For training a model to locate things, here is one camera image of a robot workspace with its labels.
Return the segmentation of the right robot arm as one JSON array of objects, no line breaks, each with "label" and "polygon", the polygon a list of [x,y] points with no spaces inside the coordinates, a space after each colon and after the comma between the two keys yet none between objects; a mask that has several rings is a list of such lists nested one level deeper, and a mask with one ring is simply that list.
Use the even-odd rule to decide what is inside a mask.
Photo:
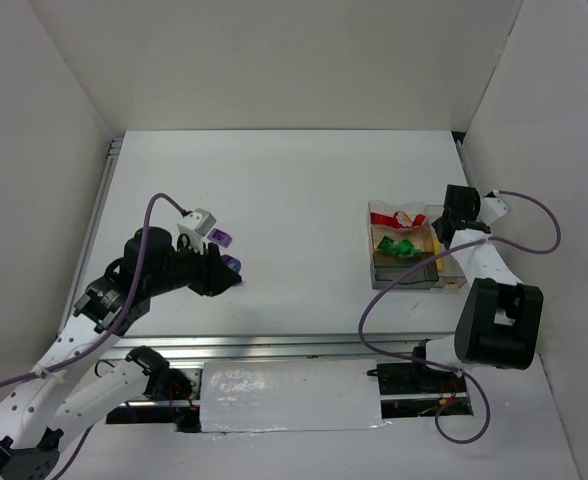
[{"label": "right robot arm", "polygon": [[469,293],[455,333],[425,344],[436,369],[476,364],[525,370],[533,361],[544,297],[509,269],[491,239],[490,225],[506,213],[494,194],[482,197],[468,186],[446,189],[432,227],[461,268]]}]

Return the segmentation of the purple round flower lego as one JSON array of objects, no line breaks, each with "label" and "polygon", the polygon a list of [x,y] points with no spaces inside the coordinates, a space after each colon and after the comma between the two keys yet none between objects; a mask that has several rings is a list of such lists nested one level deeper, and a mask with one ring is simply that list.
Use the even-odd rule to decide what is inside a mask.
[{"label": "purple round flower lego", "polygon": [[241,261],[231,255],[222,256],[223,263],[232,271],[239,273],[241,271]]}]

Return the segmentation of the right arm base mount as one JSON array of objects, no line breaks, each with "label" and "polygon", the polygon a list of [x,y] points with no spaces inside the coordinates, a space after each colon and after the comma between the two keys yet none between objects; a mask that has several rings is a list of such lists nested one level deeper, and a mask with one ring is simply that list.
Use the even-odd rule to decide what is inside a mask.
[{"label": "right arm base mount", "polygon": [[383,419],[472,414],[465,380],[413,362],[378,363],[367,372],[378,381]]}]

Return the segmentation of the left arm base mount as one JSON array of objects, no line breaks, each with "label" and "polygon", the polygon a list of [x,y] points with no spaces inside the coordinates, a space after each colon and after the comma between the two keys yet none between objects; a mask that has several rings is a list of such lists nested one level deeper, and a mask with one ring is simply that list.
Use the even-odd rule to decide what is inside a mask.
[{"label": "left arm base mount", "polygon": [[162,425],[174,432],[196,434],[202,431],[200,421],[202,368],[183,368],[185,380],[175,380],[165,393],[151,399],[140,396],[126,401],[110,412],[107,425]]}]

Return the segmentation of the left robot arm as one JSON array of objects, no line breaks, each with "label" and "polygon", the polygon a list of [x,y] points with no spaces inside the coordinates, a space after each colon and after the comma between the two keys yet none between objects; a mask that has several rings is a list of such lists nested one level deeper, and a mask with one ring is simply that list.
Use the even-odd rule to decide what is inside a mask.
[{"label": "left robot arm", "polygon": [[64,330],[41,360],[0,402],[0,477],[44,479],[76,437],[118,405],[149,400],[191,401],[193,383],[156,350],[137,346],[94,383],[75,388],[154,297],[183,287],[218,296],[240,284],[240,264],[214,243],[192,247],[159,227],[138,230],[121,257],[91,282]]}]

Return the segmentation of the small red lego brick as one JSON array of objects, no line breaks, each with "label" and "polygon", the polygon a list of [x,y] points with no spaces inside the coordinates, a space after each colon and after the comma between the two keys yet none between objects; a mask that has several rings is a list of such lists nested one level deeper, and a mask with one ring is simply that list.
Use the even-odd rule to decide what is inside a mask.
[{"label": "small red lego brick", "polygon": [[421,226],[424,221],[425,221],[426,217],[423,214],[418,214],[414,217],[413,221],[412,221],[412,225],[413,226]]}]

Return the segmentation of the red curved lego brick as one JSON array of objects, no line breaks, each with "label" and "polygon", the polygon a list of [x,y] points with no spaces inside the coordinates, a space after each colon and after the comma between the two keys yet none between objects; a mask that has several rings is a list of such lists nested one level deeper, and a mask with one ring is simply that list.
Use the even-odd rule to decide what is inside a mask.
[{"label": "red curved lego brick", "polygon": [[401,224],[396,215],[388,216],[377,212],[371,212],[370,222],[372,225],[382,225],[394,229],[401,228]]}]

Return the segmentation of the purple sloped lego brick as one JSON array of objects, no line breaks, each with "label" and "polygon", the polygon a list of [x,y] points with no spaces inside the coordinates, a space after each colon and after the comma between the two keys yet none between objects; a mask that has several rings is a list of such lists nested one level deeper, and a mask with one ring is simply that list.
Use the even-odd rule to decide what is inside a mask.
[{"label": "purple sloped lego brick", "polygon": [[232,243],[231,235],[218,228],[213,228],[209,232],[207,238],[210,242],[215,243],[223,248],[228,248]]}]

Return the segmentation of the green square lego brick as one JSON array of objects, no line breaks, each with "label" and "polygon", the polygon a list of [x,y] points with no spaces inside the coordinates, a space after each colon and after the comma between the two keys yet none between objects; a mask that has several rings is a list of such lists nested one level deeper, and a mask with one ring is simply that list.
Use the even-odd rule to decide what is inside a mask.
[{"label": "green square lego brick", "polygon": [[404,239],[396,245],[393,253],[397,256],[411,256],[413,255],[412,247],[413,244],[409,240]]},{"label": "green square lego brick", "polygon": [[388,236],[384,236],[381,241],[379,242],[378,246],[376,247],[376,249],[378,251],[382,251],[382,252],[386,252],[386,253],[392,253],[397,245],[397,241],[395,241],[393,238],[388,237]]}]

